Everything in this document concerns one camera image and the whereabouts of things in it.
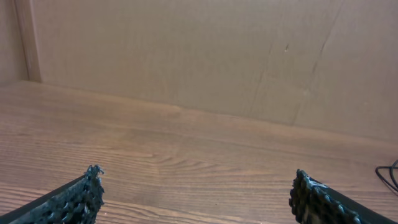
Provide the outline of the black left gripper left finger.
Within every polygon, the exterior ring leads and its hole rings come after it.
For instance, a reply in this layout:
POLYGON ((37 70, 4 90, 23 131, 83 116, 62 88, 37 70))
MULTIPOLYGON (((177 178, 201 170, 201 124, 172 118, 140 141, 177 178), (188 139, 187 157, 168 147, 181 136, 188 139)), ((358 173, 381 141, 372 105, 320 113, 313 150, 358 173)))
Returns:
POLYGON ((94 223, 104 205, 98 165, 90 165, 79 178, 1 216, 1 223, 94 223))

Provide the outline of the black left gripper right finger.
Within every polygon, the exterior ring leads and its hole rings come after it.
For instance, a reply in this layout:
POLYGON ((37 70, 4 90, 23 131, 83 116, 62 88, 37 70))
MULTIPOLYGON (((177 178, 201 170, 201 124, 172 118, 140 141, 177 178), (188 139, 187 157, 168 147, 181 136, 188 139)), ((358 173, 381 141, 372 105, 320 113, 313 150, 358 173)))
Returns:
POLYGON ((395 224, 331 187, 297 170, 289 206, 300 224, 395 224))

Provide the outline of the brown cardboard backdrop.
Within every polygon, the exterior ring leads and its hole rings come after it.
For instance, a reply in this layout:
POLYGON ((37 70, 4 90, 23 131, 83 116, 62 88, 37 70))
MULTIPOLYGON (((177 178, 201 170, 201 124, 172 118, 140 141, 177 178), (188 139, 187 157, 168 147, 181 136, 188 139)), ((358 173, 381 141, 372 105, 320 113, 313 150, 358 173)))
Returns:
POLYGON ((2 1, 1 82, 397 140, 396 1, 2 1))

